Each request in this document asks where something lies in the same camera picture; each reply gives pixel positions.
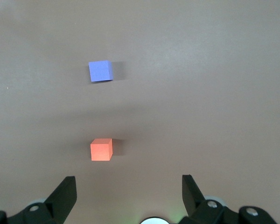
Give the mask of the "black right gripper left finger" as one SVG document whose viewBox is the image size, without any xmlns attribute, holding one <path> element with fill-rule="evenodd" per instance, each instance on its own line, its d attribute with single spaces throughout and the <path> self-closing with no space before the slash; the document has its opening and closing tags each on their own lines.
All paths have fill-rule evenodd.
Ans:
<svg viewBox="0 0 280 224">
<path fill-rule="evenodd" d="M 76 201 L 76 179 L 67 176 L 44 202 L 33 203 L 11 217 L 0 210 L 0 224 L 63 224 Z"/>
</svg>

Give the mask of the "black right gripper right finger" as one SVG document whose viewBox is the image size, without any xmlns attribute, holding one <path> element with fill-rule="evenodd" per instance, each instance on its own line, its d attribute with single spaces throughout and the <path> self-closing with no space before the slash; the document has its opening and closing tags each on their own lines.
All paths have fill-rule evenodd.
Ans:
<svg viewBox="0 0 280 224">
<path fill-rule="evenodd" d="M 243 206 L 234 212 L 215 199 L 205 199 L 193 176 L 182 176 L 182 200 L 187 211 L 181 224 L 277 224 L 265 210 Z"/>
</svg>

